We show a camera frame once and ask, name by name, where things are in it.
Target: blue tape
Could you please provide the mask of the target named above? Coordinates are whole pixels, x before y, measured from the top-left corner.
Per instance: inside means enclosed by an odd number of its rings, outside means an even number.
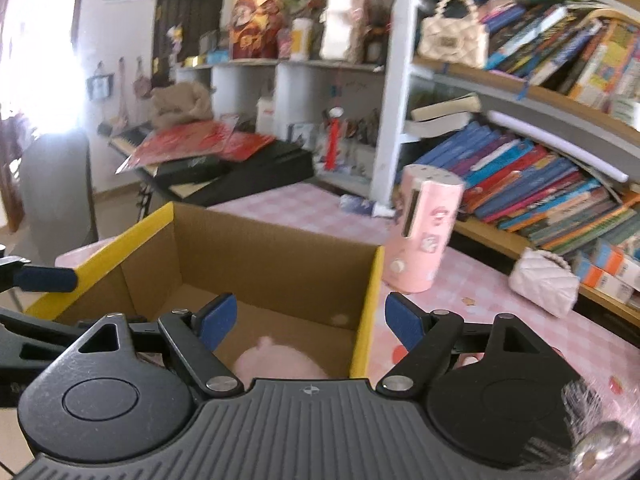
[[[529,80],[527,79],[524,81],[524,86],[522,87],[522,90],[516,97],[516,101],[522,101],[527,96],[528,91],[529,91]]]
[[[230,294],[202,319],[199,339],[207,350],[213,352],[222,343],[222,340],[236,324],[237,318],[236,297]]]
[[[424,337],[422,320],[391,294],[385,301],[385,321],[409,352]]]

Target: door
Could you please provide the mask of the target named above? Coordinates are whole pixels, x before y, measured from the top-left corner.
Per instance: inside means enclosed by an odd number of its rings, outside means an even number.
[[[223,0],[158,0],[154,27],[153,86],[167,86],[169,82],[169,55],[172,42],[167,37],[171,27],[182,25],[182,49],[178,61],[197,56],[200,37],[220,27]]]

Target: white container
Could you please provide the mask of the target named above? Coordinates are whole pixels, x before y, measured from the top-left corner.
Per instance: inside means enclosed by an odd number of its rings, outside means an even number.
[[[273,135],[273,114],[273,97],[258,99],[258,118],[255,120],[256,133]]]
[[[313,20],[296,18],[291,28],[291,57],[292,61],[306,61],[311,51],[311,30]]]

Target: screw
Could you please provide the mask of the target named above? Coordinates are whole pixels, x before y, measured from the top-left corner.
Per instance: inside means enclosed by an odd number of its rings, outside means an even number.
[[[404,375],[389,375],[382,380],[382,386],[392,392],[405,392],[413,385],[413,380]]]
[[[238,386],[238,380],[226,375],[218,375],[207,381],[207,388],[214,392],[230,392]]]

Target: blue gripper pad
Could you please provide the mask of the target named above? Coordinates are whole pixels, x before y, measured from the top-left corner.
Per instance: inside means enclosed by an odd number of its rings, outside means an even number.
[[[408,352],[424,337],[424,327],[420,315],[410,309],[396,295],[389,294],[386,297],[385,321]]]
[[[221,294],[200,309],[193,329],[204,346],[213,352],[236,324],[238,304],[233,294]]]

